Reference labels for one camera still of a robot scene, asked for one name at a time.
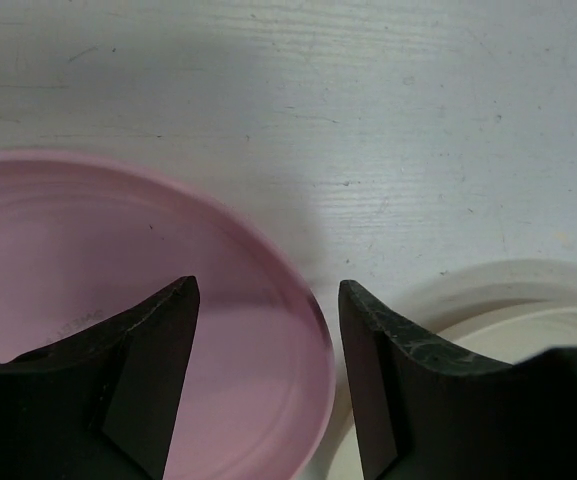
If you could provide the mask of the cream round plate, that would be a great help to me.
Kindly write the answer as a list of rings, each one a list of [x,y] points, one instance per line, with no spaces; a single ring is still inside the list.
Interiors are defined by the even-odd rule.
[[[475,263],[417,259],[373,271],[346,266],[311,279],[336,345],[337,291],[357,280],[396,312],[495,360],[517,363],[577,346],[577,262],[518,258]]]

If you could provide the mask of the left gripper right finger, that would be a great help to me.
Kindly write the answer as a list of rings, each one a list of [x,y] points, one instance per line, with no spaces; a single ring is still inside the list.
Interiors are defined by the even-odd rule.
[[[511,365],[391,310],[354,280],[339,322],[367,479],[577,479],[577,347]]]

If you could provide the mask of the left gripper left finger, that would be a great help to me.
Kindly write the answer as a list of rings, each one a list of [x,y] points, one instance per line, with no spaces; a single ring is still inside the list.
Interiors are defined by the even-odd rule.
[[[199,305],[182,277],[0,363],[0,479],[162,478]]]

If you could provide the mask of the pink round plate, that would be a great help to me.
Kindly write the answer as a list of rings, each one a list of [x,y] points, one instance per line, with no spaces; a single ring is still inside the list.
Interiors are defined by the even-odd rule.
[[[0,362],[182,276],[200,307],[166,477],[297,478],[330,417],[334,358],[295,269],[178,182],[81,153],[0,151]]]

